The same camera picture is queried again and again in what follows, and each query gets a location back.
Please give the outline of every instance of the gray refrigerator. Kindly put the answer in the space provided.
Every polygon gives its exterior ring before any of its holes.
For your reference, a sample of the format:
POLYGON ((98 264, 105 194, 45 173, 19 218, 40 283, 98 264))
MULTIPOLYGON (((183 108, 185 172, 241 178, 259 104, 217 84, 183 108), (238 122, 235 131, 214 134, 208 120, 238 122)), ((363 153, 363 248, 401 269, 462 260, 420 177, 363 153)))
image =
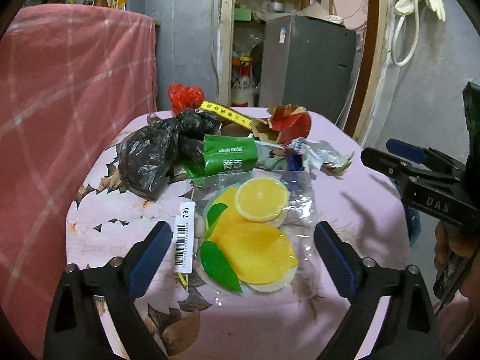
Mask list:
POLYGON ((352 30, 306 16, 265 27, 259 106, 295 104, 335 123, 346 101, 357 45, 352 30))

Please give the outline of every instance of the white glove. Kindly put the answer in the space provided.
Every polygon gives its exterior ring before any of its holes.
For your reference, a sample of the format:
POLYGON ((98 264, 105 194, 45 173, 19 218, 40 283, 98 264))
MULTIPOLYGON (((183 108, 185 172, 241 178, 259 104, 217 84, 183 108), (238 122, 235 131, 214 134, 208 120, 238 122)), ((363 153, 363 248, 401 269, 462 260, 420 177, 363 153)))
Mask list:
POLYGON ((415 0, 398 0, 395 4, 395 14, 397 16, 411 15, 414 12, 414 9, 415 0))
POLYGON ((445 6, 442 0, 425 0, 425 3, 437 14, 438 20, 445 21, 445 6))

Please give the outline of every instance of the torn paper wrapper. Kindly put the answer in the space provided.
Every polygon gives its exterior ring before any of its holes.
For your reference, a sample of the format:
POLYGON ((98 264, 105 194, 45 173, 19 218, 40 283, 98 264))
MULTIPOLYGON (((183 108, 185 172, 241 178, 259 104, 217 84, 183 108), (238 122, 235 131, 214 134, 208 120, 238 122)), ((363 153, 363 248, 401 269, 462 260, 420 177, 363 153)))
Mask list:
POLYGON ((339 175, 348 169, 355 154, 342 155, 324 140, 315 142, 306 138, 296 138, 288 147, 301 154, 306 172, 309 172, 312 167, 317 169, 323 167, 339 175))
POLYGON ((255 138, 262 142, 288 145, 295 138, 308 137, 311 118, 305 107, 271 103, 267 111, 271 117, 253 119, 251 122, 255 138))

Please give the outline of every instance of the red plastic bag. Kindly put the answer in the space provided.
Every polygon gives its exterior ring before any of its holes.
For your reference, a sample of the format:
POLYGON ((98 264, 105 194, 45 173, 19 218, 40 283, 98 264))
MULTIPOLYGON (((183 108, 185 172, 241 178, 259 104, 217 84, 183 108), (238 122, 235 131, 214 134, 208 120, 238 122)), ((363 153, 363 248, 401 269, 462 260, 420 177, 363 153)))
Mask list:
POLYGON ((172 84, 167 91, 172 110, 175 115, 187 108, 196 108, 205 100, 203 90, 199 87, 186 87, 182 84, 172 84))

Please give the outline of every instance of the black plastic bag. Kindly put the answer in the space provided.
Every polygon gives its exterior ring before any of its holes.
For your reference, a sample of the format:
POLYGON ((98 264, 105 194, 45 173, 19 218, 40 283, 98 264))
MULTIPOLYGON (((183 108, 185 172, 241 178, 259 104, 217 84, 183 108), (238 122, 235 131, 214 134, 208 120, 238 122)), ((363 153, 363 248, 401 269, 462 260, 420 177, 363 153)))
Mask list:
POLYGON ((212 112, 186 109, 177 115, 179 122, 178 149, 181 159, 203 163, 203 138, 220 129, 220 118, 212 112))
POLYGON ((170 178, 172 165, 180 158, 203 162, 203 138, 215 134, 220 118, 212 112, 182 111, 176 117, 154 122, 126 137, 117 146, 118 171, 129 191, 157 200, 170 178))

